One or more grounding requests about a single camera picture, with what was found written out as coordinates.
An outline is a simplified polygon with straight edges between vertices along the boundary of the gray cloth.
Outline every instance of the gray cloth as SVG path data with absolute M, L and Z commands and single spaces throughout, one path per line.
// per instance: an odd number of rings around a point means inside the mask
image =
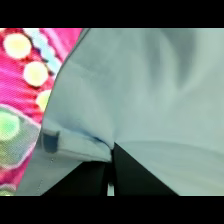
M 74 161 L 110 161 L 116 142 L 180 195 L 224 195 L 223 62 L 224 29 L 90 29 L 43 131 Z

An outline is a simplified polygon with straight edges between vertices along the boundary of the polka dot fabric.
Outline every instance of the polka dot fabric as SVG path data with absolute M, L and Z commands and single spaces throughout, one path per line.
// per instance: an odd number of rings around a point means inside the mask
M 23 177 L 48 93 L 80 32 L 81 28 L 0 28 L 0 131 L 4 137 L 0 139 L 0 196 L 14 195 Z

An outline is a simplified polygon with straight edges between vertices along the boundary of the pink patterned fabric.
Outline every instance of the pink patterned fabric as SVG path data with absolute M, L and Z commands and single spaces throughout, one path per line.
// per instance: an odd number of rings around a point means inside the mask
M 61 63 L 63 63 L 75 45 L 80 35 L 81 28 L 39 28 L 39 32 L 47 38 L 48 45 L 55 51 L 55 56 L 61 61 Z M 48 80 L 38 88 L 32 87 L 26 83 L 23 78 L 24 66 L 32 61 L 45 61 L 41 56 L 40 50 L 33 45 L 32 38 L 30 37 L 32 50 L 26 58 L 18 60 L 7 55 L 3 46 L 3 41 L 7 35 L 12 33 L 22 33 L 27 36 L 24 33 L 23 28 L 6 28 L 3 32 L 0 32 L 0 111 L 8 106 L 10 113 L 20 116 L 25 120 L 25 125 L 22 128 L 23 131 L 27 131 L 24 132 L 27 133 L 27 135 L 25 135 L 26 137 L 24 137 L 24 135 L 21 136 L 26 140 L 26 142 L 29 142 L 27 138 L 32 138 L 32 130 L 40 129 L 43 117 L 43 112 L 40 111 L 35 100 L 40 92 L 53 88 L 54 78 L 52 74 L 49 74 Z M 17 165 L 13 164 L 12 166 L 12 164 L 6 164 L 5 166 L 0 157 L 0 192 L 1 190 L 11 192 L 16 190 L 31 159 L 31 154 L 35 147 L 36 140 L 33 141 L 31 145 L 27 143 L 25 146 L 26 148 L 23 149 L 24 152 L 18 152 L 21 153 L 21 158 L 23 157 L 23 160 L 18 161 L 18 158 L 15 158 L 15 153 L 11 153 L 12 160 L 9 161 L 16 161 Z M 0 142 L 0 152 L 1 150 L 12 148 L 8 145 L 4 146 L 5 148 L 1 148 L 3 147 L 2 145 L 3 144 Z

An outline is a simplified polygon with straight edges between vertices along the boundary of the black pants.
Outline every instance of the black pants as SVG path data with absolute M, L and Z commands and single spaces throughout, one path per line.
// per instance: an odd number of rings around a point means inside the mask
M 177 195 L 115 144 L 112 163 L 83 162 L 43 196 L 107 196 L 108 184 L 115 196 Z

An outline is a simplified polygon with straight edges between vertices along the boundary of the pink fabric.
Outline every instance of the pink fabric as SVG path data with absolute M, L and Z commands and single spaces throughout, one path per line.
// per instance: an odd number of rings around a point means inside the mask
M 63 62 L 75 45 L 81 28 L 40 28 L 40 32 L 47 37 L 48 44 L 53 47 L 56 56 Z M 0 104 L 9 105 L 19 110 L 24 116 L 31 118 L 34 123 L 36 122 L 38 126 L 41 124 L 43 113 L 36 105 L 35 100 L 39 92 L 53 88 L 54 80 L 49 75 L 48 80 L 40 88 L 31 87 L 24 81 L 24 66 L 31 61 L 43 61 L 43 59 L 34 46 L 31 54 L 25 59 L 10 58 L 4 50 L 3 41 L 11 33 L 23 33 L 23 30 L 22 28 L 6 28 L 4 32 L 0 33 Z M 0 189 L 4 186 L 16 189 L 30 159 L 31 154 L 28 154 L 24 162 L 13 169 L 0 166 Z

